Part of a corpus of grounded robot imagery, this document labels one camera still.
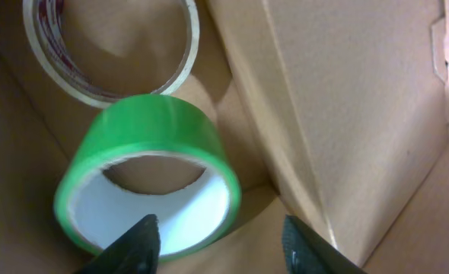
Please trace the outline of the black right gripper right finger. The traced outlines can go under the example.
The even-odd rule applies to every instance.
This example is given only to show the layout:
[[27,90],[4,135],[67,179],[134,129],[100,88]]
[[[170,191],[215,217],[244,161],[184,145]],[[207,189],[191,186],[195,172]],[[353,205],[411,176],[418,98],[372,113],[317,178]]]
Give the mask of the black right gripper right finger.
[[297,216],[285,216],[282,249],[290,274],[365,274]]

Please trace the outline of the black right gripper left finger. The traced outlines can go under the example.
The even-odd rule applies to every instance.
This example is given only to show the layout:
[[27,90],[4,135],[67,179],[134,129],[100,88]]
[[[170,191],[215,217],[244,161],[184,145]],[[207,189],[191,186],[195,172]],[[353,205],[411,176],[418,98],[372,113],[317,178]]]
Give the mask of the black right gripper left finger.
[[75,274],[156,274],[160,249],[158,218],[149,214]]

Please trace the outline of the green tape roll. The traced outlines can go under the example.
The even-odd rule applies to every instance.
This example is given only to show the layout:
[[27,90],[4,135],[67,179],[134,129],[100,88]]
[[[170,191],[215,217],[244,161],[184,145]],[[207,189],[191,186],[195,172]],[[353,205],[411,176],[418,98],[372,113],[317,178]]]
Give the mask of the green tape roll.
[[[141,156],[182,159],[202,175],[165,195],[133,193],[103,176],[113,165]],[[240,183],[213,122],[176,97],[143,94],[101,111],[58,185],[53,208],[67,237],[100,254],[144,216],[158,219],[159,258],[166,262],[218,240],[234,222]]]

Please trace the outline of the white tape roll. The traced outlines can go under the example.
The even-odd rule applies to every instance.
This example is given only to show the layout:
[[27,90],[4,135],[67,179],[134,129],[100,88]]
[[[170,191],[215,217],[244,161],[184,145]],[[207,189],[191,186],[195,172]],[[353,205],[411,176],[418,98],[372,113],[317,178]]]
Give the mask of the white tape roll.
[[[176,72],[152,94],[170,95],[191,72],[199,48],[199,16],[193,0],[180,0],[186,22],[186,48]],[[90,83],[71,59],[62,38],[63,1],[23,0],[24,27],[37,61],[67,94],[96,108],[107,108],[124,98]]]

